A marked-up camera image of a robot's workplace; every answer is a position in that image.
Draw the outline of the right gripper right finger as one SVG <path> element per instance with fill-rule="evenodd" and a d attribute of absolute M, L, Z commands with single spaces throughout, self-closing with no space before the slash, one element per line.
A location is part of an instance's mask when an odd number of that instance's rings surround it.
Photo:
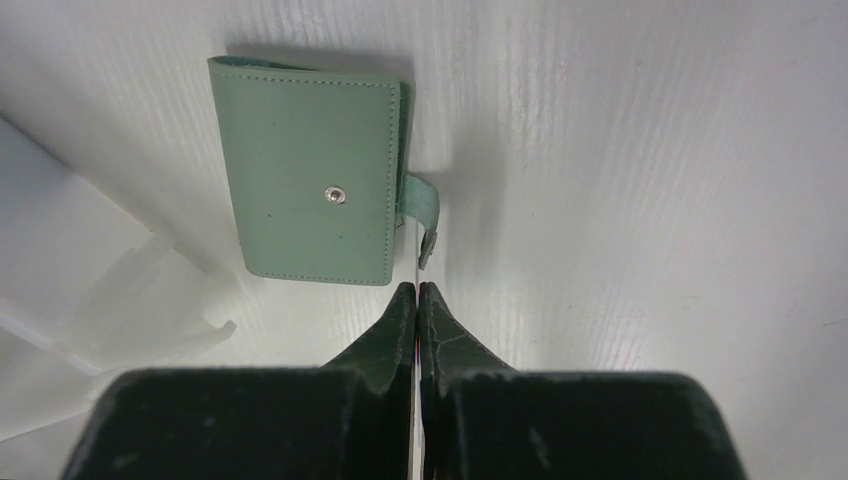
<path fill-rule="evenodd" d="M 724 419 L 671 372 L 520 371 L 425 282 L 417 313 L 427 479 L 743 479 Z"/>

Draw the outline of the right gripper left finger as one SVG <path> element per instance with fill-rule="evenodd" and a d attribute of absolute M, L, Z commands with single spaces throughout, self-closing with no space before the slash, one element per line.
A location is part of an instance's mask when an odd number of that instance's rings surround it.
<path fill-rule="evenodd" d="M 66 479 L 405 479 L 416 289 L 312 368 L 140 369 L 95 405 Z"/>

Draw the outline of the silver VIP credit card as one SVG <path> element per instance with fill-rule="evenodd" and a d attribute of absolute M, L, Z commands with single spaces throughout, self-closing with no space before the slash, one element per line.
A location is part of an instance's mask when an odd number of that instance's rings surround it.
<path fill-rule="evenodd" d="M 420 269 L 418 268 L 418 259 L 421 251 L 421 239 L 424 230 L 418 222 L 415 222 L 414 226 L 410 230 L 411 235 L 411 246 L 415 249 L 412 258 L 412 283 L 415 286 L 415 292 L 418 292 L 419 284 L 420 284 Z M 414 363 L 413 363 L 413 377 L 412 377 L 412 387 L 413 387 L 413 418 L 412 418 L 412 432 L 411 432 L 411 441 L 412 446 L 410 447 L 411 460 L 410 460 L 410 479 L 421 480 L 424 477 L 424 452 L 425 452 L 425 439 L 424 439 L 424 427 L 423 427 L 423 410 L 421 405 L 421 360 L 420 360 L 420 352 L 419 352 L 419 337 L 418 334 L 415 334 L 414 337 L 415 345 L 414 345 Z"/>

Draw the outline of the green leather card holder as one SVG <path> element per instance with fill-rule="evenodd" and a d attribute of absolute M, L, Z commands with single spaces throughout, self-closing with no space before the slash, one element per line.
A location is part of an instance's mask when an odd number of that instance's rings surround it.
<path fill-rule="evenodd" d="M 408 172 L 413 99 L 396 77 L 222 55 L 208 60 L 239 244 L 259 277 L 384 286 L 396 230 L 437 241 L 440 195 Z"/>

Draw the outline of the clear plastic card box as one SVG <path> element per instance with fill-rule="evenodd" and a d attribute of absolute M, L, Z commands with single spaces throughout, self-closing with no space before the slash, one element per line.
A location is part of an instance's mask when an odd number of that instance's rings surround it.
<path fill-rule="evenodd" d="M 88 410 L 112 375 L 208 350 L 206 275 L 9 123 L 1 126 L 1 436 Z"/>

